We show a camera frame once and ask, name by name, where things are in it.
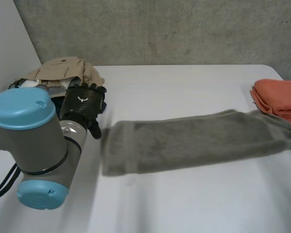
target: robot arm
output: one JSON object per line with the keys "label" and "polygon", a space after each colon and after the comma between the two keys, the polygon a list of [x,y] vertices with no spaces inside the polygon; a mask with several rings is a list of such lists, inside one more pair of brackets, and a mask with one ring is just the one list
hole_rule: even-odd
{"label": "robot arm", "polygon": [[69,193],[87,129],[101,137],[96,121],[105,108],[104,87],[68,89],[61,120],[48,93],[17,88],[0,93],[0,150],[9,151],[24,178],[19,201],[34,209],[55,209]]}

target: metal cylinder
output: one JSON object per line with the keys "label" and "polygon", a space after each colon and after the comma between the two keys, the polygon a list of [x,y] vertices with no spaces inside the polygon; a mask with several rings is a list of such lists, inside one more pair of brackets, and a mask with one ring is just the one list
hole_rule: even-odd
{"label": "metal cylinder", "polygon": [[44,125],[28,130],[0,128],[0,138],[24,173],[41,173],[58,166],[67,156],[67,143],[56,115]]}

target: gray towel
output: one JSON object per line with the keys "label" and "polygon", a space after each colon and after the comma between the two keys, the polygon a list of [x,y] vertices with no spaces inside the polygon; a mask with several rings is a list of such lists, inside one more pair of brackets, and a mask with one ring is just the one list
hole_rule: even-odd
{"label": "gray towel", "polygon": [[120,121],[102,139],[103,174],[148,173],[291,149],[291,124],[260,111]]}

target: black cable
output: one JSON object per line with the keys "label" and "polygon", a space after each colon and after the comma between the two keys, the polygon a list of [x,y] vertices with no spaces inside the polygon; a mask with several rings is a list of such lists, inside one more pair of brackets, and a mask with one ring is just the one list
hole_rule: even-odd
{"label": "black cable", "polygon": [[6,175],[4,180],[0,184],[0,189],[5,185],[5,183],[8,181],[10,176],[13,174],[14,170],[17,168],[17,164],[14,164],[13,167],[10,169],[9,173]]}
{"label": "black cable", "polygon": [[[9,172],[9,174],[5,177],[4,180],[6,180],[6,178],[9,179],[9,177],[11,176],[10,172]],[[2,197],[4,194],[6,194],[6,193],[10,190],[10,188],[11,188],[12,185],[14,184],[15,180],[18,178],[20,172],[21,172],[21,171],[20,171],[19,167],[17,167],[16,170],[15,170],[15,172],[14,172],[14,174],[13,174],[13,176],[12,176],[12,178],[11,178],[10,181],[8,182],[8,184],[7,184],[7,185],[6,185],[6,186],[5,186],[5,187],[0,191],[0,197]]]}

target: white wall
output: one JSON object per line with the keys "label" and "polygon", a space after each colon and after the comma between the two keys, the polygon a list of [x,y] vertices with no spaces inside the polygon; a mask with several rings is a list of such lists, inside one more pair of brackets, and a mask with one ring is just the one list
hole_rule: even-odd
{"label": "white wall", "polygon": [[0,0],[0,92],[40,65],[13,0]]}

